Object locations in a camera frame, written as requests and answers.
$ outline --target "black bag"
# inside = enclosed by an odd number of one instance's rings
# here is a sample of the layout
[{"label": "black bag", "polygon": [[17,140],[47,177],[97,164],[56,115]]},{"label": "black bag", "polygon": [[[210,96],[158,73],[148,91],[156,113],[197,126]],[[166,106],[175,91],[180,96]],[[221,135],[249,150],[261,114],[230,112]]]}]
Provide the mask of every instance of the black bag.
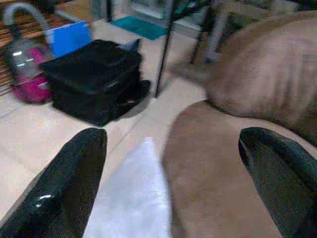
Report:
[{"label": "black bag", "polygon": [[142,56],[116,46],[114,42],[95,40],[41,64],[51,86],[53,106],[103,126],[145,98],[151,83],[140,80]]}]

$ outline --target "pink vacuum cleaner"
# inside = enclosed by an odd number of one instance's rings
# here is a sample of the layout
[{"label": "pink vacuum cleaner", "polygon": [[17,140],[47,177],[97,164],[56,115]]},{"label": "pink vacuum cleaner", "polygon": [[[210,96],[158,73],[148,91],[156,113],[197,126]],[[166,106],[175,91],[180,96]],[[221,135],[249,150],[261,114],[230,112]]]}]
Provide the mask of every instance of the pink vacuum cleaner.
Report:
[{"label": "pink vacuum cleaner", "polygon": [[47,78],[38,65],[53,57],[46,47],[21,37],[14,22],[14,15],[20,10],[29,12],[40,24],[44,34],[50,30],[45,18],[30,4],[19,2],[5,9],[3,22],[13,36],[13,41],[4,50],[13,79],[11,88],[15,96],[23,102],[42,103],[51,97],[51,91]]}]

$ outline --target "floor mat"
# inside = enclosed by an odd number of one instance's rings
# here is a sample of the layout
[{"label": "floor mat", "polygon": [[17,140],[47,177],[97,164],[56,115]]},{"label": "floor mat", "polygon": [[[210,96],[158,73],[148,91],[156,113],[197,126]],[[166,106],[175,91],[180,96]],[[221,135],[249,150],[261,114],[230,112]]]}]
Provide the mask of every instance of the floor mat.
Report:
[{"label": "floor mat", "polygon": [[134,16],[120,18],[111,22],[111,24],[152,41],[166,34],[166,29],[150,22],[135,18]]}]

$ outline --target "white tile floor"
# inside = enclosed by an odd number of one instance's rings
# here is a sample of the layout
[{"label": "white tile floor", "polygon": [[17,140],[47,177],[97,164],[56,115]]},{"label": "white tile floor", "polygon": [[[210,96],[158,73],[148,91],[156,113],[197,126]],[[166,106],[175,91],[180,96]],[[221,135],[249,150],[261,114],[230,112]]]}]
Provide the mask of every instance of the white tile floor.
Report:
[{"label": "white tile floor", "polygon": [[[118,43],[139,38],[102,20],[94,23],[94,36],[95,39]],[[143,77],[152,82],[157,77],[163,42],[164,37],[155,41],[143,39]],[[162,154],[169,127],[177,114],[191,103],[205,98],[201,83],[204,72],[197,74],[196,81],[193,81],[192,74],[189,76],[191,80],[186,76],[186,71],[196,70],[192,70],[195,66],[186,63],[194,43],[194,39],[174,33],[164,77],[166,87],[161,96],[158,99],[149,96],[122,118],[104,127],[108,133],[108,146],[102,181],[145,137],[153,137],[159,154]],[[0,97],[0,219],[63,144],[88,127],[91,125],[54,109],[51,103],[26,105],[12,94]]]}]

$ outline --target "brown fabric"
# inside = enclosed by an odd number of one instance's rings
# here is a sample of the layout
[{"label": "brown fabric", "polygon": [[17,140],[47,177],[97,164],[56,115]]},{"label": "brown fabric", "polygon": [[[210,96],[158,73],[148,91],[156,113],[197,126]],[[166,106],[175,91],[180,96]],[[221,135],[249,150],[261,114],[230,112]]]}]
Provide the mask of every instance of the brown fabric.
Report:
[{"label": "brown fabric", "polygon": [[317,11],[248,26],[214,68],[207,81],[214,106],[273,121],[317,145]]},{"label": "brown fabric", "polygon": [[163,157],[176,230],[185,230],[175,237],[281,237],[239,156],[239,133],[251,126],[294,139],[317,158],[314,146],[281,126],[236,118],[206,102],[191,105],[176,119]]}]

